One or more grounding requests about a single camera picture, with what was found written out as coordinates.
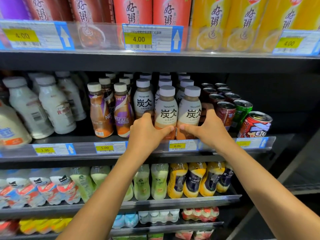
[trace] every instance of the bottle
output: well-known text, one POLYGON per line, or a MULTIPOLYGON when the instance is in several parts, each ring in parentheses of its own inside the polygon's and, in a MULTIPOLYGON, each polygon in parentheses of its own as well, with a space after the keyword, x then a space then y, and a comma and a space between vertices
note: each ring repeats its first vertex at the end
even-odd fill
POLYGON ((11 106, 21 115, 34 139, 42 139, 54 133, 38 96, 27 87, 23 77, 6 77, 3 83, 9 88, 11 106))
POLYGON ((129 185, 129 188, 127 190, 127 193, 124 196, 123 201, 129 201, 129 200, 131 200, 133 198, 133 196, 134 196, 134 184, 131 181, 131 183, 129 185))
POLYGON ((179 89, 181 88, 181 81, 183 80, 183 79, 190 79, 190 75, 189 74, 185 74, 185 73, 180 73, 179 75, 178 75, 178 82, 177 82, 177 84, 176 84, 176 89, 179 91, 179 89))
POLYGON ((71 79, 70 72, 55 72, 58 78, 58 87, 65 93, 70 104, 75 121, 84 120, 87 115, 83 109, 78 87, 71 79))
POLYGON ((193 86, 194 85, 194 81, 191 79, 182 79, 180 81, 179 84, 179 90, 177 91, 177 94, 175 96, 175 99, 179 105, 179 103, 181 102, 181 100, 184 98, 184 90, 186 86, 193 86))
POLYGON ((94 133, 100 138, 109 137, 113 133, 112 120, 107 103, 103 97, 101 84, 90 82, 88 83, 88 90, 91 103, 90 118, 94 133))
POLYGON ((208 162, 207 171, 200 182, 199 192, 202 196, 214 196, 217 183, 224 173, 225 165, 223 161, 208 162))
POLYGON ((143 116, 146 111, 154 112, 154 100, 153 94, 150 90, 150 80, 145 78, 140 78, 136 81, 137 91, 133 97, 134 111, 136 114, 136 119, 143 116))
POLYGON ((79 187, 82 200, 86 203, 93 195, 96 185, 90 176, 89 167, 74 167, 70 169, 70 178, 79 187))
POLYGON ((100 185, 103 183, 110 171, 111 169, 109 166, 94 166, 91 168, 90 174, 93 181, 97 185, 96 189, 100 187, 100 185))
POLYGON ((167 177, 169 164, 152 164, 151 165, 151 196, 155 200, 164 199, 167 195, 167 177))
POLYGON ((0 170, 0 209, 9 205, 9 203, 6 201, 6 198, 1 194, 2 191, 9 186, 6 179, 6 171, 0 170))
POLYGON ((171 163, 170 164, 170 180, 168 183, 168 196, 171 199, 181 198, 183 194, 183 184, 186 181, 188 172, 188 164, 171 163))
POLYGON ((207 165, 205 162, 191 162, 188 165, 186 181, 183 185, 183 193, 188 198, 197 197, 199 194, 199 185, 206 173, 207 165))
POLYGON ((149 174, 149 165, 143 164, 139 167, 136 175, 133 177, 134 197, 137 200, 147 200, 150 197, 149 174))
POLYGON ((114 120, 117 132, 120 137, 128 138, 130 136, 130 126, 134 123, 132 108, 128 98, 127 85, 118 82, 114 85, 115 90, 115 110, 114 120))
POLYGON ((151 90, 151 92, 152 92, 152 94, 153 94, 153 92, 154 92, 154 87, 153 87, 153 84, 152 84, 152 82, 151 82, 152 75, 151 75, 150 73, 141 73, 141 74, 140 74, 140 78, 145 78, 145 79, 150 80, 150 90, 151 90))
POLYGON ((56 85, 54 76, 36 77, 40 85, 39 100, 57 134, 67 134, 76 128, 70 104, 64 92, 56 85))
POLYGON ((31 207, 42 206, 46 203, 37 187, 29 180, 30 169, 7 170, 7 183, 13 187, 17 194, 25 198, 31 207))
POLYGON ((52 168, 50 180, 57 186, 58 191, 63 193, 64 200, 68 204, 80 201, 78 186, 70 178, 70 168, 52 168))
POLYGON ((15 148, 32 141, 17 113, 13 108, 5 105, 2 100, 0 100, 0 121, 0 142, 2 145, 15 148))
POLYGON ((38 96, 40 93, 40 86, 36 81, 37 77, 45 77, 47 74, 41 72, 28 72, 28 77, 32 81, 32 91, 38 96))
POLYGON ((159 89, 161 86, 172 86, 172 80, 171 79, 168 79, 168 78, 161 78, 159 79, 159 83, 158 83, 158 88, 157 88, 157 92, 155 93, 154 95, 154 107, 156 107, 156 104, 158 102, 158 99, 160 97, 160 94, 159 94, 159 89))
POLYGON ((224 170, 224 173, 222 174, 217 183, 217 191, 219 193, 225 193, 228 190, 233 174, 234 172, 231 165, 226 162, 226 169, 224 170))
POLYGON ((184 98, 179 104, 178 122, 176 130, 177 140, 194 139, 194 135, 180 130, 180 125, 188 124, 198 126, 201 115, 201 102, 199 100, 201 89, 196 86, 187 86, 184 98))
POLYGON ((112 121, 112 124, 114 125, 115 124, 114 115, 115 115, 116 101, 115 101, 113 86, 111 84, 111 79, 110 79, 110 77, 99 78, 99 83, 101 84, 103 98, 109 108, 109 113, 111 115, 111 121, 112 121))
POLYGON ((50 172, 51 169, 49 168, 31 169, 29 180, 50 205, 58 205, 64 200, 64 195, 58 191, 57 186, 50 180, 50 172))
MULTIPOLYGON (((161 130, 167 126, 177 125, 178 105, 174 99, 175 89, 173 86, 161 86, 159 89, 160 97, 155 111, 154 127, 161 130)), ((164 140, 174 140, 175 130, 171 131, 169 135, 164 137, 164 140)))

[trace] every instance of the white bottle cap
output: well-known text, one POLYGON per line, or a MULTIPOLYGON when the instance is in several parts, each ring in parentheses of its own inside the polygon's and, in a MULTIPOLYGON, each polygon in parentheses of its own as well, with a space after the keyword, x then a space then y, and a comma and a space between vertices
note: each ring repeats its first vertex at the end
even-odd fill
POLYGON ((129 77, 119 78, 119 82, 125 83, 126 85, 129 85, 130 84, 130 78, 129 77))
POLYGON ((179 74, 178 76, 179 81, 181 81, 182 79, 190 79, 190 75, 189 74, 179 74))
POLYGON ((139 78, 136 84, 138 88, 147 88, 150 87, 150 80, 147 78, 139 78))
POLYGON ((110 79, 116 78, 116 74, 114 72, 106 72, 106 76, 110 77, 110 79))
POLYGON ((49 84, 55 84, 56 83, 56 79, 54 78, 54 76, 51 75, 45 75, 42 77, 36 77, 35 80, 37 81, 37 83, 39 85, 49 85, 49 84))
POLYGON ((201 92, 201 88, 197 86, 187 86, 184 89, 184 94, 190 97, 199 97, 201 92))
POLYGON ((17 88, 27 84, 26 79, 22 76, 6 77, 2 81, 7 88, 17 88))
POLYGON ((171 75, 169 73, 160 73, 159 78, 171 79, 171 75))
POLYGON ((168 78, 159 79, 159 87, 165 86, 165 85, 172 86, 172 80, 168 78))
POLYGON ((185 88, 186 86, 193 86, 194 85, 194 81, 191 79, 182 79, 180 81, 180 86, 185 88))
POLYGON ((99 78, 99 83, 101 85, 108 85, 111 83, 111 79, 110 79, 110 77, 101 77, 101 78, 99 78))
POLYGON ((114 90, 116 92, 126 92, 127 84, 125 84, 124 82, 117 82, 114 84, 114 90))
POLYGON ((174 94, 176 93, 176 89, 173 86, 165 85, 159 88, 159 93, 160 96, 170 97, 174 96, 174 94))
POLYGON ((133 79, 134 78, 134 74, 132 72, 124 72, 123 73, 123 76, 124 77, 129 77, 130 79, 133 79))
POLYGON ((89 92, 99 92, 101 90, 101 84, 98 82, 89 82, 87 86, 89 92))
POLYGON ((70 72, 55 72, 57 77, 68 77, 70 76, 70 72))
POLYGON ((140 78, 146 78, 146 79, 151 80, 152 76, 150 73, 141 73, 140 78))

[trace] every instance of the green can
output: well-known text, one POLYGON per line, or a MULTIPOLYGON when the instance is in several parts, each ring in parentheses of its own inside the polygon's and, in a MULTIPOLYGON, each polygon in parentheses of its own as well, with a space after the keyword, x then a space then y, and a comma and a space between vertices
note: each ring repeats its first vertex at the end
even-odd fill
POLYGON ((237 99, 233 101, 233 103, 235 105, 235 114, 232 119, 231 127, 239 129, 245 117, 252 110, 253 105, 252 103, 241 99, 237 99))

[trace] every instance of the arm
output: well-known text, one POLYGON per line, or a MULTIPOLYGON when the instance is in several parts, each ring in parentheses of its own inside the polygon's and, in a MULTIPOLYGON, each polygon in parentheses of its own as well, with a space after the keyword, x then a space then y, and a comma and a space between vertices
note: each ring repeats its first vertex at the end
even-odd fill
POLYGON ((181 125, 214 148, 233 167, 239 181, 278 239, 319 239, 320 218, 230 137, 211 104, 202 126, 181 125))
POLYGON ((134 121, 125 153, 57 240, 106 239, 138 168, 172 130, 155 129, 149 113, 134 121))

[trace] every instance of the price tag holder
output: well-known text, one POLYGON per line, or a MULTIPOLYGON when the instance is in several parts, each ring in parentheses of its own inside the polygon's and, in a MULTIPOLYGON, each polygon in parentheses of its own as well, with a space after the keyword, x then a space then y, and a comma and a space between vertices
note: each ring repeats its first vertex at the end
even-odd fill
POLYGON ((122 31, 126 50, 181 51, 183 26, 122 24, 122 31))
POLYGON ((315 56, 320 52, 320 31, 284 30, 273 54, 315 56))
POLYGON ((32 147, 38 156, 73 156, 77 154, 72 143, 33 144, 32 147))
POLYGON ((243 149, 263 149, 269 137, 237 138, 235 142, 243 149))
POLYGON ((127 141, 95 142, 97 154, 122 154, 127 149, 127 141))
POLYGON ((169 152, 198 151, 199 140, 170 140, 169 152))
POLYGON ((67 50, 75 49, 66 22, 0 20, 2 32, 10 45, 0 49, 67 50))

